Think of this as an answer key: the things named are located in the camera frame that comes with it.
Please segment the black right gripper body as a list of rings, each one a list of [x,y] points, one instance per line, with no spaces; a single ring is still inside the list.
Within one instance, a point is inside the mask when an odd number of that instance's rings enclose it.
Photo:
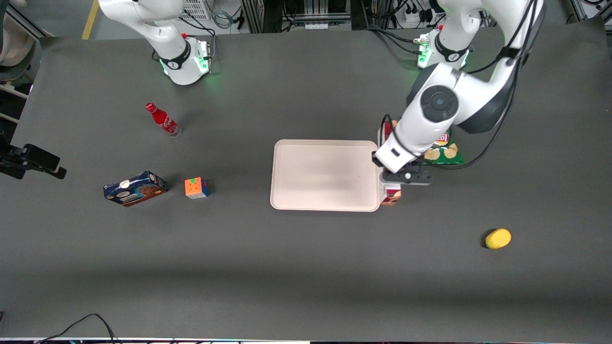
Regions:
[[[23,179],[29,170],[43,172],[56,171],[60,158],[46,150],[26,144],[22,148],[10,144],[0,147],[0,172],[15,179]]]

